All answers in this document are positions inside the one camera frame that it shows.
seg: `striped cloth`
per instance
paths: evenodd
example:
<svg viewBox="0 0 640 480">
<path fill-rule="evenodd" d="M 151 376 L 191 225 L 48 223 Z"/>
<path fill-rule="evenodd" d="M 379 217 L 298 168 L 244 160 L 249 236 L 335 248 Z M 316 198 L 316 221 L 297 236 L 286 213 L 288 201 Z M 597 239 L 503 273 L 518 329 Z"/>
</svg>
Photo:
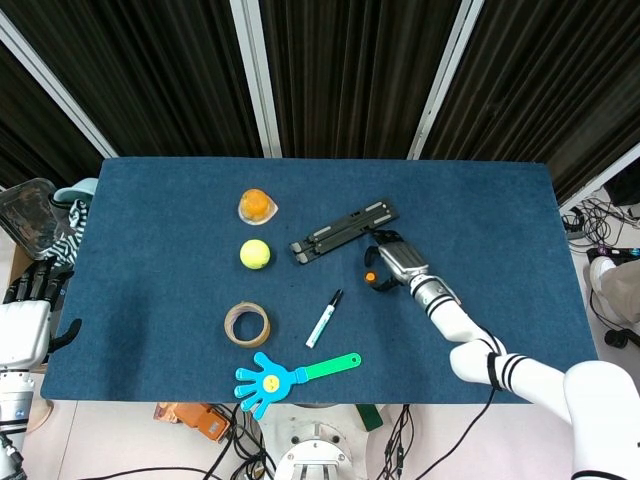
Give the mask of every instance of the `striped cloth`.
<svg viewBox="0 0 640 480">
<path fill-rule="evenodd" d="M 82 242 L 88 214 L 89 207 L 86 203 L 80 200 L 73 202 L 69 210 L 69 225 L 75 233 L 73 235 L 63 234 L 60 240 L 45 251 L 46 257 L 56 257 L 54 267 L 73 267 L 76 264 L 78 248 L 80 248 L 80 242 Z"/>
</svg>

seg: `masking tape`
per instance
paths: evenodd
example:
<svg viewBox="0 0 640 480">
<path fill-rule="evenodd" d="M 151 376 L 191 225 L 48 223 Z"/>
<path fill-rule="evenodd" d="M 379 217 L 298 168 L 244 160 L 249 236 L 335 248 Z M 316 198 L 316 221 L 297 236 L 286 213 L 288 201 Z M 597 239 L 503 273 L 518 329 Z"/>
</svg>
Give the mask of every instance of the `masking tape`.
<svg viewBox="0 0 640 480">
<path fill-rule="evenodd" d="M 236 320 L 245 313 L 257 313 L 262 317 L 262 331 L 260 334 L 252 339 L 252 340 L 240 340 L 233 333 L 233 326 L 236 323 Z M 256 305 L 251 302 L 241 302 L 238 305 L 234 306 L 227 312 L 227 316 L 224 317 L 224 331 L 231 340 L 236 345 L 240 345 L 244 348 L 255 348 L 262 345 L 269 338 L 269 333 L 271 333 L 271 324 L 269 323 L 269 318 L 267 317 L 267 313 L 264 311 L 260 305 Z"/>
</svg>

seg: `black cable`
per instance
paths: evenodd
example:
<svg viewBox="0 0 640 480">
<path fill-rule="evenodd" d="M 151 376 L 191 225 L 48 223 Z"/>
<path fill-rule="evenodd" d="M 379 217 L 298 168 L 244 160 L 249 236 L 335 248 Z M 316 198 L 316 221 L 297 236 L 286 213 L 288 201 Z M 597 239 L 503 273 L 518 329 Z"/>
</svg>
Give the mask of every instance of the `black cable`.
<svg viewBox="0 0 640 480">
<path fill-rule="evenodd" d="M 591 289 L 591 293 L 589 294 L 589 306 L 591 307 L 591 311 L 596 316 L 596 318 L 602 323 L 606 328 L 611 328 L 613 330 L 620 330 L 620 326 L 613 323 L 611 320 L 607 319 L 604 315 L 599 313 L 595 307 L 593 306 L 593 294 L 594 290 Z"/>
<path fill-rule="evenodd" d="M 269 477 L 273 478 L 272 472 L 276 470 L 276 464 L 271 458 L 271 456 L 267 453 L 267 450 L 264 446 L 264 440 L 262 437 L 262 433 L 260 433 L 260 438 L 256 438 L 255 433 L 252 431 L 253 424 L 252 419 L 249 414 L 242 413 L 242 421 L 237 417 L 238 406 L 234 408 L 233 411 L 230 412 L 230 422 L 231 427 L 229 428 L 229 444 L 228 447 L 233 446 L 233 449 L 242 461 L 239 467 L 231 474 L 230 480 L 237 480 L 241 478 L 242 474 L 246 475 L 246 478 L 249 480 L 258 480 L 261 478 Z M 247 445 L 247 442 L 243 444 L 242 440 L 247 439 L 247 442 L 253 445 Z"/>
<path fill-rule="evenodd" d="M 495 348 L 493 348 L 491 345 L 489 345 L 489 348 L 493 351 L 493 353 L 502 355 L 502 352 L 500 351 L 500 344 L 498 343 L 498 339 L 495 337 L 495 335 L 491 333 L 489 330 L 487 330 L 486 328 L 484 328 L 482 325 L 478 325 L 478 327 L 480 327 L 480 330 L 482 330 L 484 333 L 489 335 L 489 338 L 491 338 L 491 341 L 493 342 L 493 347 Z"/>
<path fill-rule="evenodd" d="M 226 405 L 222 403 L 210 403 L 209 405 L 220 415 L 226 417 L 227 420 L 231 421 L 231 419 L 233 418 L 233 412 Z"/>
<path fill-rule="evenodd" d="M 640 221 L 631 218 L 622 209 L 614 206 L 611 202 L 605 202 L 597 198 L 589 198 L 580 202 L 578 209 L 582 212 L 584 224 L 582 231 L 585 235 L 586 245 L 569 241 L 569 245 L 576 248 L 590 247 L 607 247 L 614 248 L 620 241 L 622 230 L 625 225 L 633 228 L 640 228 Z M 613 218 L 620 222 L 620 227 L 615 234 L 615 240 L 611 240 L 614 235 L 614 229 L 608 220 Z M 566 225 L 575 227 L 580 224 L 580 218 L 573 213 L 562 216 L 562 220 Z M 579 250 L 571 249 L 574 253 L 585 253 Z"/>
<path fill-rule="evenodd" d="M 411 451 L 413 446 L 413 440 L 415 438 L 415 425 L 413 423 L 413 416 L 411 415 L 411 409 L 409 404 L 402 406 L 402 411 L 398 416 L 396 422 L 393 425 L 389 440 L 386 443 L 384 450 L 384 465 L 382 470 L 376 477 L 376 480 L 389 480 L 393 479 L 393 475 L 397 474 L 398 478 L 402 473 L 404 460 Z M 407 425 L 410 425 L 411 437 L 409 445 L 406 450 L 402 444 L 402 434 Z"/>
<path fill-rule="evenodd" d="M 204 472 L 203 480 L 208 480 L 209 478 L 214 477 L 213 472 L 216 471 L 216 468 L 218 468 L 218 466 L 222 462 L 222 459 L 229 451 L 229 447 L 231 446 L 232 443 L 233 443 L 233 438 L 229 438 L 229 441 L 227 441 L 226 445 L 222 449 L 222 452 L 220 452 L 220 455 L 218 455 L 218 458 L 216 458 L 216 461 L 213 462 L 213 465 L 211 465 L 211 468 L 208 471 Z"/>
<path fill-rule="evenodd" d="M 11 433 L 18 433 L 18 430 L 9 431 L 9 435 Z M 13 473 L 20 474 L 24 473 L 22 470 L 22 462 L 24 462 L 24 457 L 18 451 L 17 448 L 13 446 L 13 442 L 9 438 L 7 433 L 0 431 L 0 445 L 4 450 L 3 454 L 9 458 L 9 461 L 12 463 Z"/>
<path fill-rule="evenodd" d="M 496 394 L 496 389 L 493 388 L 491 389 L 491 395 L 489 395 L 489 399 L 487 400 L 487 403 L 485 404 L 485 406 L 482 408 L 482 410 L 480 411 L 480 413 L 478 413 L 478 415 L 476 415 L 476 417 L 471 421 L 471 423 L 469 424 L 469 426 L 467 427 L 467 429 L 464 431 L 464 433 L 462 434 L 462 436 L 460 437 L 460 439 L 456 442 L 456 444 L 451 447 L 451 450 L 449 450 L 447 453 L 445 453 L 442 457 L 440 457 L 438 460 L 436 460 L 435 462 L 433 462 L 433 464 L 431 464 L 431 466 L 429 468 L 427 468 L 424 472 L 422 472 L 418 478 L 416 478 L 416 480 L 420 480 L 421 478 L 424 478 L 425 476 L 427 476 L 429 474 L 429 472 L 431 472 L 434 468 L 436 468 L 440 463 L 442 463 L 444 460 L 446 460 L 447 458 L 449 458 L 451 456 L 451 454 L 453 452 L 456 451 L 456 449 L 460 446 L 460 444 L 463 442 L 463 440 L 466 438 L 466 436 L 468 435 L 468 433 L 471 431 L 471 429 L 473 428 L 473 426 L 476 424 L 476 422 L 478 420 L 480 420 L 480 418 L 482 418 L 482 416 L 487 412 L 487 410 L 489 409 L 489 407 L 491 406 L 491 402 L 493 401 L 493 396 Z"/>
<path fill-rule="evenodd" d="M 255 420 L 253 420 L 253 417 L 251 417 L 249 415 L 248 423 L 249 423 L 249 431 L 251 432 L 251 435 L 256 437 L 258 434 L 256 434 L 256 432 L 254 432 L 253 427 L 254 427 L 255 424 L 257 424 L 257 422 Z"/>
<path fill-rule="evenodd" d="M 137 468 L 135 470 L 127 470 L 124 472 L 112 473 L 111 475 L 107 475 L 104 477 L 81 478 L 80 480 L 109 480 L 110 478 L 124 477 L 125 475 L 133 475 L 135 473 L 157 472 L 157 471 L 166 471 L 166 470 L 182 470 L 186 472 L 207 473 L 204 470 L 201 470 L 199 468 L 192 468 L 192 467 L 149 467 L 149 468 Z M 220 477 L 217 477 L 215 475 L 213 475 L 212 478 L 215 478 L 215 480 L 222 480 Z"/>
</svg>

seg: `white robotic arm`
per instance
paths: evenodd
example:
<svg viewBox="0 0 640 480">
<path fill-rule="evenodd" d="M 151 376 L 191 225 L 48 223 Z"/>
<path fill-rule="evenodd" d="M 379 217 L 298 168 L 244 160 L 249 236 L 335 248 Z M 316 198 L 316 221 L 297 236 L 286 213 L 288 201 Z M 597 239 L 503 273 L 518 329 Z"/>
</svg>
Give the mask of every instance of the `white robotic arm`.
<svg viewBox="0 0 640 480">
<path fill-rule="evenodd" d="M 29 371 L 68 345 L 81 321 L 52 338 L 49 314 L 71 272 L 51 274 L 52 260 L 34 263 L 14 282 L 0 305 L 0 479 L 24 480 L 24 442 L 34 381 Z"/>
<path fill-rule="evenodd" d="M 373 237 L 379 246 L 370 247 L 365 263 L 379 254 L 393 275 L 385 285 L 409 286 L 440 333 L 462 343 L 450 354 L 459 378 L 509 390 L 570 423 L 572 480 L 640 479 L 640 395 L 627 372 L 590 361 L 564 374 L 524 355 L 508 354 L 500 340 L 460 308 L 446 283 L 429 275 L 427 263 L 411 245 L 392 231 L 375 231 Z"/>
</svg>

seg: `yellow tennis ball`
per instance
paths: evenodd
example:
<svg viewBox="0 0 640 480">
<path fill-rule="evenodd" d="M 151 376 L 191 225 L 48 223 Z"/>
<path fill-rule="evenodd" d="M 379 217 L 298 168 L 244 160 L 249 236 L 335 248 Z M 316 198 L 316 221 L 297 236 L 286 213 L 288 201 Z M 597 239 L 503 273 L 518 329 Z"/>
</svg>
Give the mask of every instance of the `yellow tennis ball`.
<svg viewBox="0 0 640 480">
<path fill-rule="evenodd" d="M 269 263 L 270 258 L 269 246 L 262 240 L 248 240 L 244 242 L 240 249 L 240 261 L 245 267 L 252 270 L 264 267 Z"/>
</svg>

